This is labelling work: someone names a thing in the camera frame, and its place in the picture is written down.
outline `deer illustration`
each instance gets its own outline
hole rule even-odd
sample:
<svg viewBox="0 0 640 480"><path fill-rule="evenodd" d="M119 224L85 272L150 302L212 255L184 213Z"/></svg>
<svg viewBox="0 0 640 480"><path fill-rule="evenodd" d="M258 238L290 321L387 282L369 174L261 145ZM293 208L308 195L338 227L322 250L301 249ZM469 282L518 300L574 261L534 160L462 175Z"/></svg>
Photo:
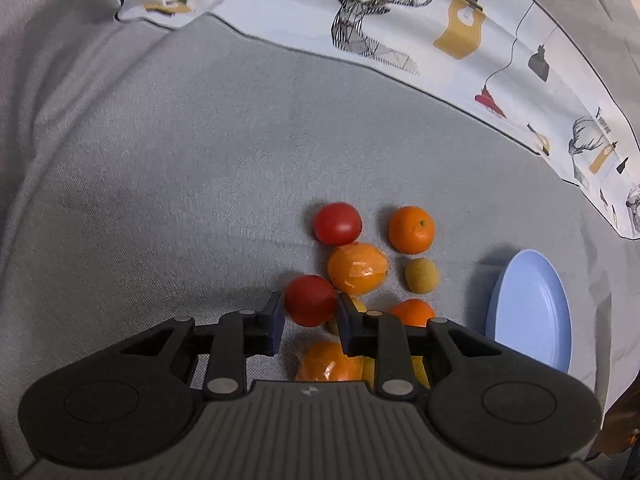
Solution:
<svg viewBox="0 0 640 480"><path fill-rule="evenodd" d="M418 67L408 54L399 52L370 38L362 31L362 20L367 14L386 14L389 5L426 7L432 0L338 0L340 10L331 26L334 45L341 50L373 58L407 72L418 73Z"/></svg>
<svg viewBox="0 0 640 480"><path fill-rule="evenodd" d="M631 212L633 228L640 233L640 214L638 214L638 207L640 206L640 194L638 193L637 189L632 189L629 192L629 196L626 198L626 206Z"/></svg>
<svg viewBox="0 0 640 480"><path fill-rule="evenodd" d="M589 183L587 182L587 179L582 174L582 172L575 165L574 156L580 155L582 152L592 152L593 150L599 148L603 143L602 136L600 136L598 140L591 139L587 144L578 143L580 132L587 127L587 123L593 123L593 120L587 119L586 117L581 117L580 119L575 121L574 126L572 126L574 135L573 138L569 141L569 155L571 156L571 162L574 165L574 177L586 188L589 187Z"/></svg>

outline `light blue plate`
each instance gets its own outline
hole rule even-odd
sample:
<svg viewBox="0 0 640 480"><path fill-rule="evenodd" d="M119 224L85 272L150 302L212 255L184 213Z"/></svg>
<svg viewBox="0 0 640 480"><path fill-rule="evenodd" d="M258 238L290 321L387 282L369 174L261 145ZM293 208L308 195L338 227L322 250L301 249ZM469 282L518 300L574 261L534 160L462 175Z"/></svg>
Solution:
<svg viewBox="0 0 640 480"><path fill-rule="evenodd" d="M486 336L557 370L569 370L569 304L558 273L538 251L520 251L503 270L491 296Z"/></svg>

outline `red tomato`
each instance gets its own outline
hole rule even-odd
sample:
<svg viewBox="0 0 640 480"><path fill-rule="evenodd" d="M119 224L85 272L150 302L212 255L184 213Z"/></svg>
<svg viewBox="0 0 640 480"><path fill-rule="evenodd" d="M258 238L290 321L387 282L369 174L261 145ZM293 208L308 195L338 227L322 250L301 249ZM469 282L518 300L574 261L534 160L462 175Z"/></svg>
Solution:
<svg viewBox="0 0 640 480"><path fill-rule="evenodd" d="M319 326L334 316L338 295L326 279L306 274L284 289L284 305L289 317L298 325Z"/></svg>
<svg viewBox="0 0 640 480"><path fill-rule="evenodd" d="M362 219L351 204L335 202L324 206L314 216L314 233L323 244L350 244L361 232Z"/></svg>

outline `orange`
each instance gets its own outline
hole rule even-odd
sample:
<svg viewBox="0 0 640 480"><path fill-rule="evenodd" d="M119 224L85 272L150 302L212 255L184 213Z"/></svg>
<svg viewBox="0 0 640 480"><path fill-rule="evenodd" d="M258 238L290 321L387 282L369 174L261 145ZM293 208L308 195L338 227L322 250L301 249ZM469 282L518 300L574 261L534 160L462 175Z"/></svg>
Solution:
<svg viewBox="0 0 640 480"><path fill-rule="evenodd" d="M297 381L360 381L362 357L347 357L340 343L320 341L300 359Z"/></svg>
<svg viewBox="0 0 640 480"><path fill-rule="evenodd" d="M334 287L353 296L379 286L388 269L386 256L375 245L360 242L336 248L326 266Z"/></svg>
<svg viewBox="0 0 640 480"><path fill-rule="evenodd" d="M393 214L388 234L391 245L401 253L423 253L433 244L436 224L424 209L408 205Z"/></svg>
<svg viewBox="0 0 640 480"><path fill-rule="evenodd" d="M436 316L431 305L423 300L406 300L393 307L389 314L402 319L402 324L426 326L427 321Z"/></svg>

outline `orange fruit with plastic wrap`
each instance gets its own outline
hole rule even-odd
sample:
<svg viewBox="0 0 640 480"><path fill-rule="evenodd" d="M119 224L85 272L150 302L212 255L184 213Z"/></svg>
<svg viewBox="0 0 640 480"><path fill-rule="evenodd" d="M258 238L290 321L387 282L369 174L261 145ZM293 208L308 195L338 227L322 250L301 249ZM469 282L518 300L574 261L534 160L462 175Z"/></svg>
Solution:
<svg viewBox="0 0 640 480"><path fill-rule="evenodd" d="M362 242L336 248L326 267L334 287L354 296L380 286L388 269L386 256L375 245Z"/></svg>
<svg viewBox="0 0 640 480"><path fill-rule="evenodd" d="M320 341L300 358L297 381L362 380L362 357L347 357L340 343Z"/></svg>

